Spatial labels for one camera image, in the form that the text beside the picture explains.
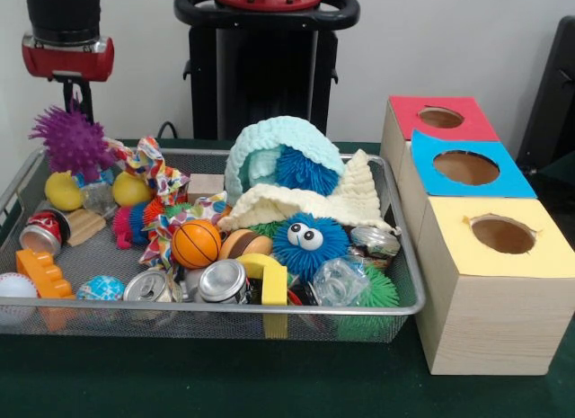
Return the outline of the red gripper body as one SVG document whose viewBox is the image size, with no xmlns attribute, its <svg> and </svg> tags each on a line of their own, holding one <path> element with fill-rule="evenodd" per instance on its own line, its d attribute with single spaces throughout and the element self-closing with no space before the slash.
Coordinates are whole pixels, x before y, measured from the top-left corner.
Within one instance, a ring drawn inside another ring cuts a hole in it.
<svg viewBox="0 0 575 418">
<path fill-rule="evenodd" d="M 49 45 L 33 35 L 22 37 L 22 58 L 32 76 L 79 77 L 90 82 L 105 82 L 112 73 L 114 44 L 110 37 L 83 45 Z"/>
</svg>

